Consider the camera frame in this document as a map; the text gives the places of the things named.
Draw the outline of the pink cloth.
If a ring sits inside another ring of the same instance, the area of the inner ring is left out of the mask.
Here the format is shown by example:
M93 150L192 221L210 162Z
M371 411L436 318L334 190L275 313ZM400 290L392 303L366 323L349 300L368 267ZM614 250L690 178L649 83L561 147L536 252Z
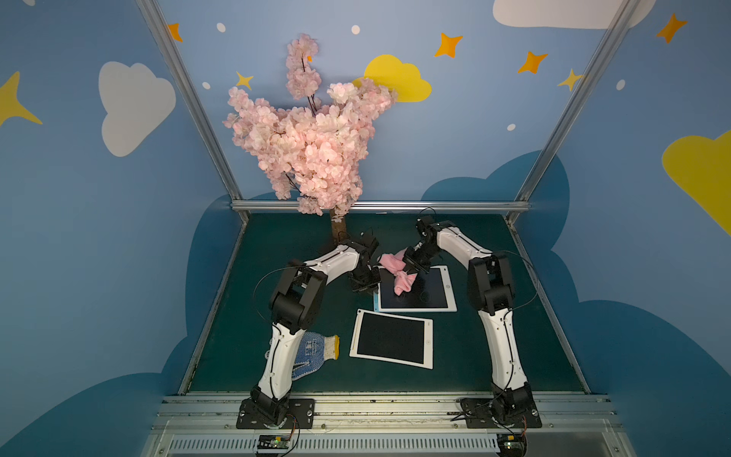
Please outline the pink cloth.
M416 281L417 273L407 272L407 263L405 262L405 249L396 253L384 253L379 259L379 265L387 270L394 279L393 290L396 296L401 296L405 292L411 292L412 286Z

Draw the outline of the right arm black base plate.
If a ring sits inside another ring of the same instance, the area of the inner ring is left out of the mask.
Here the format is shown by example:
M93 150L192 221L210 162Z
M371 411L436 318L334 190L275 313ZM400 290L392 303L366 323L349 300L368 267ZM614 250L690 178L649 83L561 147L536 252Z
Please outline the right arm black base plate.
M459 400L462 417L468 428L542 428L543 422L534 403L514 404L500 398L467 397Z

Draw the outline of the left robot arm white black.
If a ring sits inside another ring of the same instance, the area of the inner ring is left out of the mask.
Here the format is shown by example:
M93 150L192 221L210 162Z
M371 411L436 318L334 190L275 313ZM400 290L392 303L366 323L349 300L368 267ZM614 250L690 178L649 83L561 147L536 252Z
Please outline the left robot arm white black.
M287 422L291 375L306 331L320 314L327 285L346 275L355 292L372 293L380 283L371 260L379 247L372 234L342 241L312 260L293 260L270 299L271 339L268 361L258 384L243 401L240 418L246 427L280 428Z

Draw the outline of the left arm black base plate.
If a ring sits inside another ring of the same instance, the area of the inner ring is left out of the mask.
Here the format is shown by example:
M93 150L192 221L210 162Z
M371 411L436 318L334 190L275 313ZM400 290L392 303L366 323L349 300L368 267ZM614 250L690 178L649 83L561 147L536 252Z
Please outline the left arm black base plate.
M292 427L311 430L314 409L314 399L270 402L267 399L254 401L247 398L239 407L235 427L238 430L283 430Z

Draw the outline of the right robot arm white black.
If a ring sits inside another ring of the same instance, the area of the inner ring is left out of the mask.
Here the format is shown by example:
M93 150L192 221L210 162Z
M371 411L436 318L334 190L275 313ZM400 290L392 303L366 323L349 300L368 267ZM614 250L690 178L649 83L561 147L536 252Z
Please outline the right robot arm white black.
M424 272L437 255L451 255L468 273L466 295L487 337L493 398L471 407L466 415L487 416L505 428L518 425L540 428L540 414L514 334L516 291L508 257L482 247L449 221L437 222L424 216L417 220L416 228L420 241L405 251L405 270Z

